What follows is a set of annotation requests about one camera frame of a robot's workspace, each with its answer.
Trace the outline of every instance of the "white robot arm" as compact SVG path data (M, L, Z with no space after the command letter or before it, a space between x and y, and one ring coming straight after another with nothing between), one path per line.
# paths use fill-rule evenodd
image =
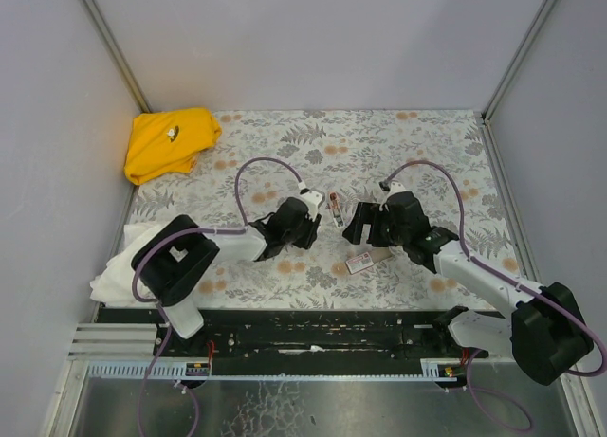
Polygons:
M558 282L546 287L494 266L489 268L493 273L487 271L472 260L480 256L467 252L458 235L431 226L419 200L401 183L379 184L387 192L385 200L380 204L359 202L343 237L359 244L362 227L370 225L367 243L377 247L401 246L411 261L456 280L504 316L489 317L461 306L451 309L441 324L446 325L459 346L513 357L529 377L542 385L549 385L590 353L594 347L591 338L562 313L519 288L524 286L542 295L583 322L567 287Z
M242 229L200 228L189 216L177 216L140 250L131 266L154 293L167 320L180 337L192 337L204 325L193 290L211 264L259 262L293 245L309 249L316 240L323 196L300 183L300 194L287 198L266 217Z

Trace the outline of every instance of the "metal floor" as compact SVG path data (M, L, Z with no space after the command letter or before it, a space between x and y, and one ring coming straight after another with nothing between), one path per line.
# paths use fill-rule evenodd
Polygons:
M533 436L574 436L561 384L542 387L515 365L474 366L478 386L507 392L529 410ZM90 379L73 436L137 436L140 381ZM195 390L201 408L197 436L512 436L498 428L465 392L433 383L211 381ZM511 405L483 397L510 425L526 426ZM169 382L150 382L144 396L147 437L184 436L193 421L189 396Z

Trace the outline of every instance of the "white wall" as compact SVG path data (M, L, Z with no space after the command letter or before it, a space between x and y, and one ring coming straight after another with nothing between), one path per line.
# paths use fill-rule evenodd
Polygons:
M542 0L97 0L152 107L474 108Z
M0 0L0 434L36 435L128 193L137 114L78 0Z
M544 281L569 286L607 341L605 5L561 0L492 125ZM607 423L607 374L591 385Z

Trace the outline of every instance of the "leaf pattern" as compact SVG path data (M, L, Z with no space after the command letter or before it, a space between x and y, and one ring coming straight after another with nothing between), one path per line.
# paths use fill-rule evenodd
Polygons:
M288 134L285 134L281 141L288 143L295 143L297 145L306 143L312 143L314 140L326 137L326 132L323 127L319 127L318 124L312 126L312 124L305 124L304 126L294 126L289 129Z
M335 191L346 223L359 201L381 201L378 181L406 161L425 158L453 174L465 197L466 237L498 264L514 262L505 212L495 190L480 132L471 111L306 110L215 113L223 134L200 154L188 174L165 174L138 189L129 222L170 221L189 214L201 227L242 224L233 196L234 176L247 160L286 160L319 191ZM433 225L458 230L459 213L442 175L412 166L398 178L422 202ZM243 173L240 194L249 220L276 210L298 192L289 171L256 162ZM201 307L286 309L486 309L462 286L412 264L402 250L357 274L344 261L370 250L351 246L327 208L310 250L288 247L274 259L212 264L194 300Z

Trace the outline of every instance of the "yellow cloth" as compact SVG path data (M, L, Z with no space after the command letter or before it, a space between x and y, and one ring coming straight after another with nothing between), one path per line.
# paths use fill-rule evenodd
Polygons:
M165 173L189 173L198 153L220 135L219 123L206 108L139 115L133 120L124 174L139 185Z

